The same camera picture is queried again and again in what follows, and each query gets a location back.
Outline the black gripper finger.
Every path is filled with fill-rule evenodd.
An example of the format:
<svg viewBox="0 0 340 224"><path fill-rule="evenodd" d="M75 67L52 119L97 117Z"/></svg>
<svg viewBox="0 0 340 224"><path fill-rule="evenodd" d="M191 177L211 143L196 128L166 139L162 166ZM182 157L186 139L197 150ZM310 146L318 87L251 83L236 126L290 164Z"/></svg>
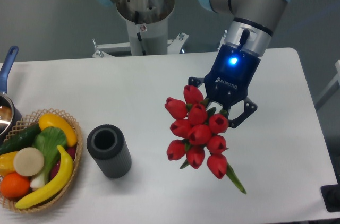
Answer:
<svg viewBox="0 0 340 224"><path fill-rule="evenodd" d="M231 128L237 128L240 124L242 124L247 118L249 118L257 109L258 106L254 103L249 97L246 97L244 100L244 110L237 118L229 119L229 126Z"/></svg>
<svg viewBox="0 0 340 224"><path fill-rule="evenodd" d="M204 78L191 76L188 79L188 85L199 88L204 83Z"/></svg>

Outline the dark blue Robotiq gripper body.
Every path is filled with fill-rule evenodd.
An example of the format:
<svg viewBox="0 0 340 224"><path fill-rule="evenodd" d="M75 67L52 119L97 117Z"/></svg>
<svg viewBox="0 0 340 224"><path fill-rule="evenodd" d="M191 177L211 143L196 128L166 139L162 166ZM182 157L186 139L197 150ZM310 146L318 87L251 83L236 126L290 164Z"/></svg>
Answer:
<svg viewBox="0 0 340 224"><path fill-rule="evenodd" d="M248 96L248 86L260 59L222 45L210 72L204 78L207 98L228 110Z"/></svg>

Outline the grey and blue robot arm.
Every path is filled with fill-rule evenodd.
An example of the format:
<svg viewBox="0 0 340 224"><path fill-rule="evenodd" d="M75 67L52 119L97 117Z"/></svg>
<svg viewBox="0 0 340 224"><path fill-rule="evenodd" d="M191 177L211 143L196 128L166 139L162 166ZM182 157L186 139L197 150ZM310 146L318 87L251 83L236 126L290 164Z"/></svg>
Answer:
<svg viewBox="0 0 340 224"><path fill-rule="evenodd" d="M174 0L97 0L115 5L126 21L134 56L169 54L168 18ZM205 86L208 102L220 104L224 115L243 102L243 113L230 120L238 127L257 110L248 98L248 87L290 0L198 0L214 13L230 13L234 19L221 39L217 58L203 78L191 77L189 85Z"/></svg>

